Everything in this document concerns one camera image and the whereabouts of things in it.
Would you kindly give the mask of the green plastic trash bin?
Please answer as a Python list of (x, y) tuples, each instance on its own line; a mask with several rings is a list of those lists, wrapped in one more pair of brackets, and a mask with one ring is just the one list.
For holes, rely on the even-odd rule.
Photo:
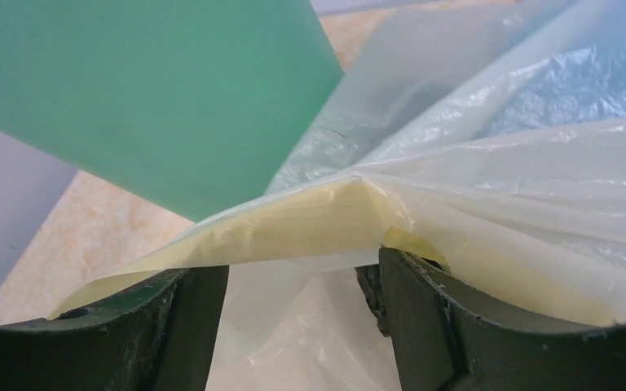
[(193, 221), (259, 197), (341, 76), (308, 1), (0, 1), (0, 131)]

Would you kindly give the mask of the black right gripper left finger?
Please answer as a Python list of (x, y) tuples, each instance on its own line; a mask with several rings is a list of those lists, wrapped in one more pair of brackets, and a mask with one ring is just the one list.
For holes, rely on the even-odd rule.
[(202, 390), (229, 269), (160, 273), (59, 317), (0, 326), (0, 390)]

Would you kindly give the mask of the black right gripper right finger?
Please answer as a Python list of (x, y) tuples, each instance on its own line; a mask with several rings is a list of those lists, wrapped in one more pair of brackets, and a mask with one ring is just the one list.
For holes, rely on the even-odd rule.
[(356, 277), (404, 390), (626, 390), (626, 324), (524, 310), (393, 248)]

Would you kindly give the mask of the translucent white plastic bag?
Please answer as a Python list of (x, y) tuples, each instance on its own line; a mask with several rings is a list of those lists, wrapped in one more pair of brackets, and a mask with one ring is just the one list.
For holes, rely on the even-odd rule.
[(537, 314), (626, 324), (626, 1), (573, 1), (355, 165), (301, 145), (270, 195), (84, 285), (56, 309), (180, 266), (231, 265), (211, 390), (404, 390), (356, 269), (381, 248)]

